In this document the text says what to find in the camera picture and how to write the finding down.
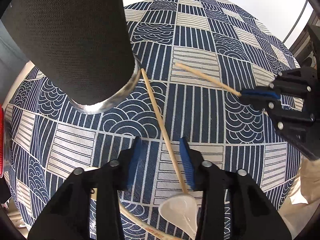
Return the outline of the white sleeve forearm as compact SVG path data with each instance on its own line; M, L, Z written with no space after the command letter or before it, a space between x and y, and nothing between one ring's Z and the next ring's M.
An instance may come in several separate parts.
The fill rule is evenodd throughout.
M319 205L319 160L302 162L279 214L295 238L307 225Z

